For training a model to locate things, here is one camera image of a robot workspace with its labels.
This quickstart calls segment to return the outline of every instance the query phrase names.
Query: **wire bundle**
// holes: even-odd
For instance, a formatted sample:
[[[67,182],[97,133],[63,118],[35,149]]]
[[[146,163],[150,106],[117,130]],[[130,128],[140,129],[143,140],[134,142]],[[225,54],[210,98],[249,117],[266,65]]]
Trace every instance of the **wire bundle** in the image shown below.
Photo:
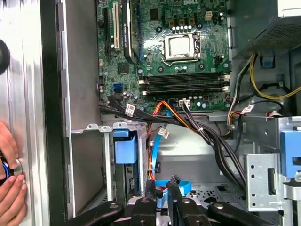
[[[220,168],[220,170],[223,172],[223,174],[233,183],[235,183],[237,186],[239,186],[243,192],[245,192],[245,184],[246,179],[244,175],[243,168],[241,164],[239,163],[239,160],[237,156],[234,154],[232,148],[229,146],[229,144],[213,129],[211,129],[209,126],[196,122],[191,115],[189,109],[187,106],[183,105],[183,110],[186,114],[186,118],[183,118],[173,107],[171,107],[166,101],[159,102],[158,106],[156,107],[153,115],[147,114],[146,112],[143,112],[139,109],[134,110],[133,116],[128,116],[125,114],[125,109],[117,103],[117,101],[114,99],[113,96],[108,97],[108,100],[110,102],[110,105],[114,108],[110,108],[108,106],[104,106],[104,104],[100,103],[99,106],[101,110],[114,113],[119,117],[139,121],[139,122],[146,122],[148,123],[148,134],[149,134],[149,140],[151,139],[151,124],[152,123],[168,123],[173,125],[179,125],[183,127],[189,128],[194,133],[197,133],[200,135],[205,142],[210,145],[214,151],[215,151],[215,159],[216,162]],[[166,107],[173,116],[162,116],[158,115],[162,107]],[[225,150],[231,160],[233,161],[235,167],[237,168],[237,171],[241,177],[241,181],[236,178],[234,172],[229,167],[226,158],[223,154],[223,150]],[[150,162],[150,168],[152,164],[155,164],[154,162],[151,162],[151,147],[149,147],[149,162]],[[154,179],[154,175],[152,173],[152,170],[149,170],[149,177],[151,179]]]

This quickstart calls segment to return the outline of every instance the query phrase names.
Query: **blue plastic tab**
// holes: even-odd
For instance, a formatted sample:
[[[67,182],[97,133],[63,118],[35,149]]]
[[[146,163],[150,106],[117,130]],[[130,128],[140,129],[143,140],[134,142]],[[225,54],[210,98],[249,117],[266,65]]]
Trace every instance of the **blue plastic tab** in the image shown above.
[[[113,131],[113,137],[128,137],[129,131],[128,129],[116,129]]]
[[[117,164],[134,164],[137,161],[136,136],[131,140],[115,141],[115,159]]]
[[[282,131],[280,133],[281,173],[288,178],[294,178],[301,170],[301,132]]]
[[[156,180],[156,187],[166,187],[169,180]],[[192,190],[191,182],[188,180],[181,180],[179,183],[181,195],[184,196]],[[163,191],[163,197],[157,198],[157,208],[163,208],[164,203],[168,200],[168,190]]]

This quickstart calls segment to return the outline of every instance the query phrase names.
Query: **label sticker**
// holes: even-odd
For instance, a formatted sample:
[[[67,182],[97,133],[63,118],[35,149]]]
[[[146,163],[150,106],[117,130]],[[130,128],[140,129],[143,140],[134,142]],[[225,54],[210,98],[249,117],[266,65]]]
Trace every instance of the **label sticker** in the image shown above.
[[[251,112],[255,105],[249,105],[248,107],[245,107],[240,114]]]
[[[165,128],[161,128],[158,132],[159,135],[163,136],[166,140],[168,138],[169,132]]]
[[[133,116],[135,109],[136,109],[136,107],[134,105],[127,104],[127,108],[126,108],[125,114],[127,114],[129,116]]]
[[[129,120],[129,119],[124,119],[124,121],[125,121],[125,122],[129,122],[129,123],[132,122],[132,120]]]

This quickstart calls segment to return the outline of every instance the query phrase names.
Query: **sata port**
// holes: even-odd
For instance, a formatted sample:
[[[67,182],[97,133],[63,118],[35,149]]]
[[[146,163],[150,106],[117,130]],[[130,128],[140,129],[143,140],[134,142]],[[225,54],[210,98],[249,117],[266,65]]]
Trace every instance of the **sata port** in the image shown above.
[[[116,84],[113,84],[113,87],[114,87],[114,89],[115,88],[122,88],[123,84],[122,83],[116,83]]]
[[[115,93],[120,93],[120,92],[122,92],[122,88],[115,88],[115,89],[114,89],[114,92],[115,92]]]

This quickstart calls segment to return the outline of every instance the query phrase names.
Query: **blue latch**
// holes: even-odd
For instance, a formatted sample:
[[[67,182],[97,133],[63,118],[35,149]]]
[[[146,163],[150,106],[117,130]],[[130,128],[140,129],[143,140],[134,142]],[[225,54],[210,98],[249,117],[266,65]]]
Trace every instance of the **blue latch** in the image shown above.
[[[294,178],[301,171],[301,131],[282,131],[280,133],[281,173]]]
[[[117,164],[134,164],[137,161],[136,135],[131,140],[115,141],[115,159]]]
[[[129,131],[128,129],[116,129],[113,131],[113,137],[128,137],[129,136]]]

